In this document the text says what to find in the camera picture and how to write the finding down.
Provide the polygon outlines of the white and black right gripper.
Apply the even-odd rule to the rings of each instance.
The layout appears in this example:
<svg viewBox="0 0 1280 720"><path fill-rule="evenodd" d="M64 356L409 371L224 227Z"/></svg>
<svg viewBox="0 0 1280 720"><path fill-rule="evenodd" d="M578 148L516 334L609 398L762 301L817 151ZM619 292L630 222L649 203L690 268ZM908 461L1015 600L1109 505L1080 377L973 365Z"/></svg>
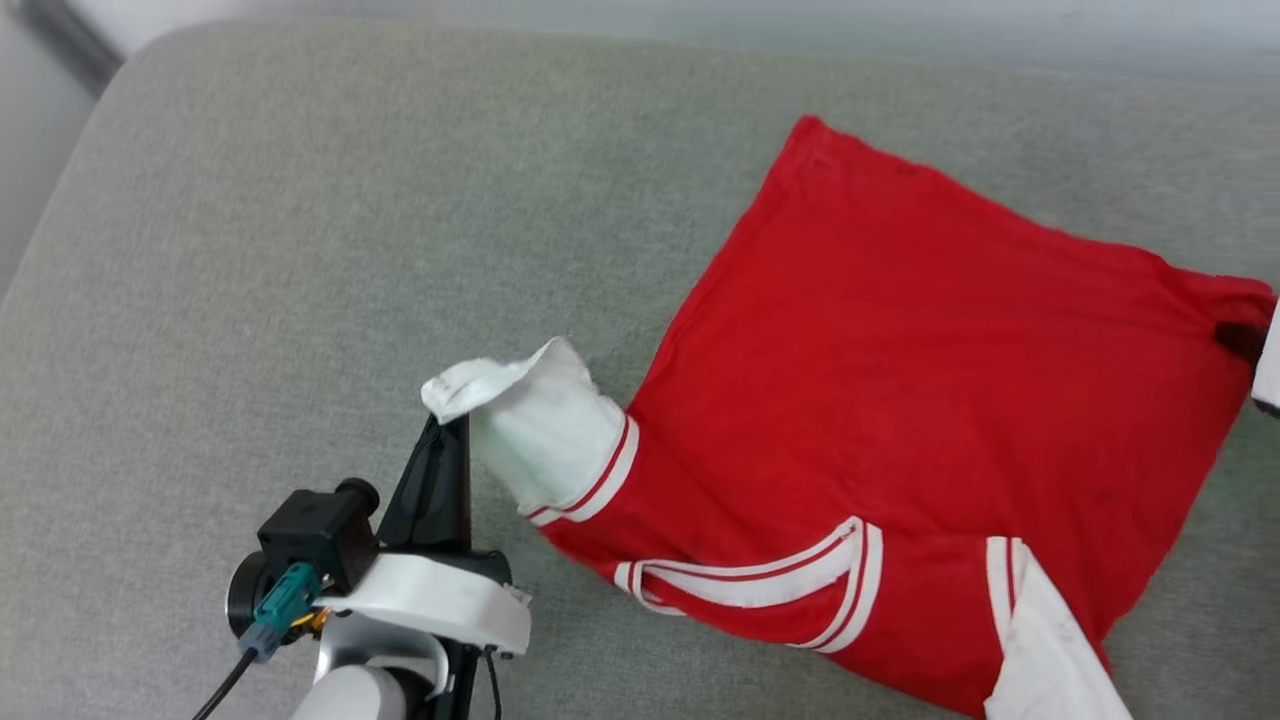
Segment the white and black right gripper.
<svg viewBox="0 0 1280 720"><path fill-rule="evenodd" d="M1251 398L1262 413L1280 413L1280 313L1274 309L1268 328L1238 322L1220 322L1213 336L1230 354L1254 366Z"/></svg>

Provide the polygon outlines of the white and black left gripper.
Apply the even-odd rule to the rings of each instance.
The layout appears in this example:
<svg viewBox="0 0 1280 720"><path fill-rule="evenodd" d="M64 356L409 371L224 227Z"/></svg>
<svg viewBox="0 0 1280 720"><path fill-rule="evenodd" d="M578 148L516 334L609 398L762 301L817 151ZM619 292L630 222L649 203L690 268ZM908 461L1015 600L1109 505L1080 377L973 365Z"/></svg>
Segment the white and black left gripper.
<svg viewBox="0 0 1280 720"><path fill-rule="evenodd" d="M429 416L387 506L385 548L472 547L470 421ZM319 600L315 719L468 719L477 669L529 650L529 597L500 553L383 553L347 596Z"/></svg>

